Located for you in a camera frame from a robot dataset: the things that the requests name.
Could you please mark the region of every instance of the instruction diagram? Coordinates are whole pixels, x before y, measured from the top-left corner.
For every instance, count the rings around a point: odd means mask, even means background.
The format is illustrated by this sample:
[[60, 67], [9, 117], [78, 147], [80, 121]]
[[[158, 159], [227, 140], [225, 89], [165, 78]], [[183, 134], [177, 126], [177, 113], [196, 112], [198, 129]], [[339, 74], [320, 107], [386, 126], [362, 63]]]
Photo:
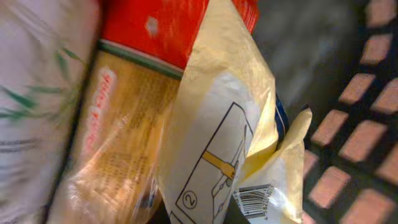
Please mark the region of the instruction diagram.
[[[252, 139], [253, 131], [246, 112], [237, 103], [232, 103], [175, 203], [190, 222], [221, 223], [224, 219], [233, 182], [238, 178]], [[183, 219], [174, 213], [170, 216], [182, 223]]]

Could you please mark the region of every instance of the circled number 2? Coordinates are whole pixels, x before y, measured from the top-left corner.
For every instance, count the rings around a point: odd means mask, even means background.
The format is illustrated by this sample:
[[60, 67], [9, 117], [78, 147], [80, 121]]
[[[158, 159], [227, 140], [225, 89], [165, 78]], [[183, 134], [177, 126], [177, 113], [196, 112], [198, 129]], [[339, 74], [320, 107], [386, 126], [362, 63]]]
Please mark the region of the circled number 2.
[[194, 209], [197, 206], [198, 198], [193, 191], [186, 191], [182, 197], [182, 203], [187, 209]]

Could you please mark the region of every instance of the transparent plastic packaging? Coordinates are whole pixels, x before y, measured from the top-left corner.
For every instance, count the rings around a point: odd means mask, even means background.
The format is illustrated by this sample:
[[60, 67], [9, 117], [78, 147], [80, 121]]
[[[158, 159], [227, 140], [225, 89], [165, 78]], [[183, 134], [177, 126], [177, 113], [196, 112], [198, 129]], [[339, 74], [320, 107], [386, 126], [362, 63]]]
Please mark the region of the transparent plastic packaging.
[[161, 196], [155, 170], [178, 81], [100, 52], [48, 223], [146, 223]]

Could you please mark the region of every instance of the plastic bag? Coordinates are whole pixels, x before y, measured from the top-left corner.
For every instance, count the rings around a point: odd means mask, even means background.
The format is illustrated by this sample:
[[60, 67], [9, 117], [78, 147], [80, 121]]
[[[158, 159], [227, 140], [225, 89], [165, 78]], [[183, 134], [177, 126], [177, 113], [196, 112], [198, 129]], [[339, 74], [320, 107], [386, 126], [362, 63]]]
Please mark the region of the plastic bag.
[[274, 77], [233, 3], [210, 0], [160, 151], [172, 223], [222, 223], [245, 158], [255, 172], [275, 150], [274, 118]]
[[250, 223], [302, 223], [303, 139], [311, 118], [309, 109], [302, 111], [278, 151], [234, 192]]
[[91, 0], [0, 1], [0, 223], [42, 223], [100, 20]]
[[[233, 1], [252, 32], [257, 0]], [[103, 38], [184, 69], [208, 0], [113, 0], [107, 6]]]
[[71, 161], [48, 223], [146, 223], [161, 197], [154, 177], [178, 81], [97, 55]]

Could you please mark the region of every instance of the yellow plastic bag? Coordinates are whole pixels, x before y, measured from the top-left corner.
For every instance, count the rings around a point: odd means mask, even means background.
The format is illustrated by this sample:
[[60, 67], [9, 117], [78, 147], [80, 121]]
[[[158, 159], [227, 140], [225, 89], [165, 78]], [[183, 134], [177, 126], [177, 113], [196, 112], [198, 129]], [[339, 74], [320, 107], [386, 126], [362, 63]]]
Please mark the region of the yellow plastic bag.
[[252, 224], [301, 223], [303, 190], [303, 139], [312, 113], [302, 111], [269, 161], [234, 192], [243, 215]]

